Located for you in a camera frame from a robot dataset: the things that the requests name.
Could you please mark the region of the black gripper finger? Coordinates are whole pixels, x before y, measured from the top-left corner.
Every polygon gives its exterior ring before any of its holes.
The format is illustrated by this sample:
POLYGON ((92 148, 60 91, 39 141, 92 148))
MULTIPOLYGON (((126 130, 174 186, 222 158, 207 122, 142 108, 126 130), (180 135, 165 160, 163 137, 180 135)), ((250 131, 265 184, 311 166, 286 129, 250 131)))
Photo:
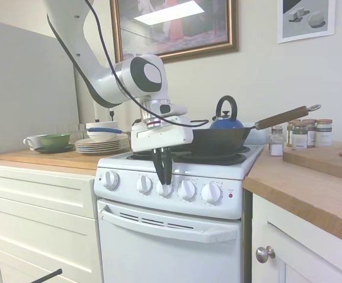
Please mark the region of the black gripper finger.
POLYGON ((162 160, 162 153, 160 149, 152 150, 152 160, 154 168, 156 169, 157 176, 162 185, 166 184, 165 169, 162 160))
POLYGON ((171 185, 172 182, 172 152, 169 147, 162 149, 163 174, 165 184, 171 185))

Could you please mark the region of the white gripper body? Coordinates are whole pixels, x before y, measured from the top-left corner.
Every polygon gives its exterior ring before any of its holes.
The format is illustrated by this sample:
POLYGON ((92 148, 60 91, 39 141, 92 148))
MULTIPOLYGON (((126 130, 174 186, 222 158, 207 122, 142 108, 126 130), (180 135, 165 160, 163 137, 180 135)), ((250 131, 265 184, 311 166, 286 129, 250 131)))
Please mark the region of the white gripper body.
POLYGON ((170 146, 189 144, 193 141, 193 130, 161 121, 157 127, 148 128, 144 122, 131 127, 131 149, 143 152, 170 146))

